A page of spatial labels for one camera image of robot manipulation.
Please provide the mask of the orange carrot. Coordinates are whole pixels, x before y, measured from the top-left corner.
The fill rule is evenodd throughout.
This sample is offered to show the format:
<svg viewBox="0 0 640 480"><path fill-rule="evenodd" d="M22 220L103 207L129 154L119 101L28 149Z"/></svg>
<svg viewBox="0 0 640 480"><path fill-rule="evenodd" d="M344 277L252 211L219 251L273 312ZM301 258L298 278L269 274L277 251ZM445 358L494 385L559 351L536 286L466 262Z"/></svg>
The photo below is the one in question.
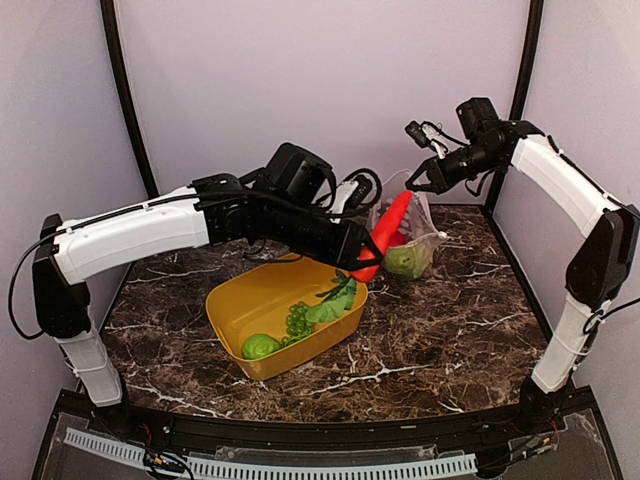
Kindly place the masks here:
<svg viewBox="0 0 640 480"><path fill-rule="evenodd" d="M389 248L390 237L398 230L411 199L412 193L410 191L404 191L398 195L370 233L383 253L383 260ZM352 271L351 276L359 283L367 283L374 278L381 263Z"/></svg>

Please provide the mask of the clear zip top bag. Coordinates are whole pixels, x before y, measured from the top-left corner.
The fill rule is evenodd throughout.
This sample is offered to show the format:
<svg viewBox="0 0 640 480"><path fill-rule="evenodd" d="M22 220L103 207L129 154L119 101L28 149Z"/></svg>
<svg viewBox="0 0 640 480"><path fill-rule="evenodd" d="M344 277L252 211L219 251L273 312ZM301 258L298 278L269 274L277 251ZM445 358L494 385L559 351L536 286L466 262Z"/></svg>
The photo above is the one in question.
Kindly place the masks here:
<svg viewBox="0 0 640 480"><path fill-rule="evenodd" d="M386 212L395 198L405 191L405 181L410 177L411 171L399 170L382 183L382 195L374 207L370 210L367 227L372 230L377 221ZM407 239L405 245L422 244L432 252L444 243L449 236L440 231L432 221L428 197L423 192L413 192L405 216L398 228Z"/></svg>

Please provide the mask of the green leafy vegetable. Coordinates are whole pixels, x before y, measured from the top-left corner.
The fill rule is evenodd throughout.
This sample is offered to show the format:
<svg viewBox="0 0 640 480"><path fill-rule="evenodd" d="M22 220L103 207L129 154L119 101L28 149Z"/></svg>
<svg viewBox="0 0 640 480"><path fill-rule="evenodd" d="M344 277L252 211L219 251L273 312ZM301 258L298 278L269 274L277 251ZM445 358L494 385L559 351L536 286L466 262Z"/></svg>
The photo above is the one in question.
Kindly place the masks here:
<svg viewBox="0 0 640 480"><path fill-rule="evenodd" d="M332 282L335 286L331 290L318 294L322 301L306 311L305 320L310 324L333 322L352 309L358 289L356 280L338 274Z"/></svg>

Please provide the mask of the green grape bunch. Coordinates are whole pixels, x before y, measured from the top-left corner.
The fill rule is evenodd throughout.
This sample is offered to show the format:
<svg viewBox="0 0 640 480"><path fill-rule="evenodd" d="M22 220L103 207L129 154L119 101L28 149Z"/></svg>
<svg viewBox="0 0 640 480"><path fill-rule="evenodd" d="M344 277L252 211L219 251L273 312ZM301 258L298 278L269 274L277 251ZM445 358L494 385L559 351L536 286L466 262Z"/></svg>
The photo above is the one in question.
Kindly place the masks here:
<svg viewBox="0 0 640 480"><path fill-rule="evenodd" d="M287 335L282 338L281 342L283 347L288 347L312 334L313 323L306 318L309 309L310 307L304 302L299 302L289 308L289 314L286 318Z"/></svg>

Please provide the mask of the yellow plastic basket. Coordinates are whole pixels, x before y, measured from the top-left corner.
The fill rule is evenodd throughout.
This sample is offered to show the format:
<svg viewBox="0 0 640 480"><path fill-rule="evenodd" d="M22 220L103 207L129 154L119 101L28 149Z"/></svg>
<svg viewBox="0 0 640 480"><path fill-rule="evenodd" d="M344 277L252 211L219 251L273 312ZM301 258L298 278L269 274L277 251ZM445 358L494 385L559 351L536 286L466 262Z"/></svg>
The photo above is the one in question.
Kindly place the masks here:
<svg viewBox="0 0 640 480"><path fill-rule="evenodd" d="M367 299L367 287L347 273L289 254L214 288L206 312L244 374L263 381L354 333Z"/></svg>

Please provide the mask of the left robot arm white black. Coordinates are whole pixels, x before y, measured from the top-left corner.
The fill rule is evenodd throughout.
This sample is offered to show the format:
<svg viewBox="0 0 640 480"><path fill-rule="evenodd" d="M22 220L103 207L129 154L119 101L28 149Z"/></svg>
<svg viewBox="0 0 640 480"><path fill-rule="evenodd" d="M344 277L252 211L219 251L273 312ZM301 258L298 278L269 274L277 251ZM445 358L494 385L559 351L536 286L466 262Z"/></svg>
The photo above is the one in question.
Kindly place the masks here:
<svg viewBox="0 0 640 480"><path fill-rule="evenodd" d="M90 316L89 278L156 254L244 239L271 240L291 252L346 271L382 253L356 217L380 199L382 183L360 168L343 180L329 163L291 144L243 176L216 174L158 198L81 220L47 217L23 254L31 263L36 319L61 347L101 417L120 436L141 427L140 412Z"/></svg>

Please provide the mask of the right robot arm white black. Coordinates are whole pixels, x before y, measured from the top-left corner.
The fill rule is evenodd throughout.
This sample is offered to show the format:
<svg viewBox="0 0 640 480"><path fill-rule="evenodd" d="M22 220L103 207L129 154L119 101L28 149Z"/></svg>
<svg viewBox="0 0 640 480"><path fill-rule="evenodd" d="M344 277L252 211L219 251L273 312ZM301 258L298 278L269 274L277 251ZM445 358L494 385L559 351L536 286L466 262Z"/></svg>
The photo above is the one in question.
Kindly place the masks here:
<svg viewBox="0 0 640 480"><path fill-rule="evenodd" d="M434 153L406 181L409 190L442 194L480 174L514 168L568 215L584 239L566 270L560 320L531 374L537 389L551 394L566 385L600 324L616 311L611 304L631 271L639 212L598 185L532 123L500 118L490 99L473 97L456 112L465 139L455 150L442 146L447 135L432 122L406 126L419 147Z"/></svg>

